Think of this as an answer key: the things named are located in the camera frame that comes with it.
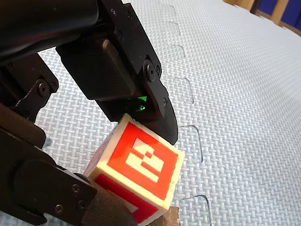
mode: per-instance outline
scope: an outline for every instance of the wooden block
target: wooden block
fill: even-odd
[[[236,5],[237,0],[223,0],[224,2],[227,2],[228,4],[231,5]]]
[[[250,11],[254,2],[255,2],[255,0],[242,0],[240,3],[240,7],[245,8]]]
[[[125,114],[84,175],[118,196],[145,226],[168,211],[183,159],[183,152]]]
[[[267,19],[271,19],[271,15],[269,15],[269,14],[267,14],[267,13],[265,13],[265,12],[262,12],[261,10],[256,10],[256,15],[257,16],[263,16],[263,17],[265,17],[265,18],[267,18]]]
[[[285,11],[287,4],[288,4],[288,0],[278,0],[277,1],[274,11],[271,15],[271,21],[273,21],[277,25],[280,24],[281,17]]]
[[[169,210],[158,219],[151,222],[148,226],[180,226],[179,208],[171,206]]]

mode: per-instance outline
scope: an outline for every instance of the white symbol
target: white symbol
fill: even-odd
[[[133,153],[130,153],[128,155],[126,164],[130,167],[134,168],[135,170],[141,172],[145,176],[147,176],[149,179],[153,180],[154,182],[158,182],[159,177],[155,175],[154,173],[150,172],[148,169],[142,166],[142,162],[148,164],[158,172],[161,172],[164,162],[154,155],[154,149],[141,141],[140,139],[136,139],[135,143],[133,145],[133,148],[138,151],[139,153],[144,155],[144,158],[141,159],[138,156],[136,156]]]

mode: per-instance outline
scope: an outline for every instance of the green light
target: green light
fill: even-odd
[[[138,97],[139,100],[146,102],[146,97]],[[142,112],[145,110],[145,104],[141,103],[141,105],[136,109],[137,112]]]
[[[138,99],[144,100],[146,102],[146,97],[138,97]]]

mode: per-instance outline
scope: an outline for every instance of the red square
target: red square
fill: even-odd
[[[142,162],[142,167],[158,176],[157,182],[151,180],[149,177],[126,163],[130,153],[136,155],[140,159],[143,159],[143,154],[133,148],[137,138],[153,148],[153,156],[158,157],[164,162],[161,171],[158,171],[145,162]],[[178,154],[174,153],[158,140],[129,122],[107,165],[158,198],[165,200],[177,163],[177,158]]]

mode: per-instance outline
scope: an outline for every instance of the textured surface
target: textured surface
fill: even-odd
[[[173,202],[182,225],[210,224],[196,195],[208,198],[215,226],[300,225],[301,38],[222,0],[131,2],[179,125],[189,126],[176,144],[186,153]],[[114,125],[53,49],[41,56],[60,81],[37,120],[50,139],[45,151],[83,172]],[[0,214],[0,225],[26,224]]]

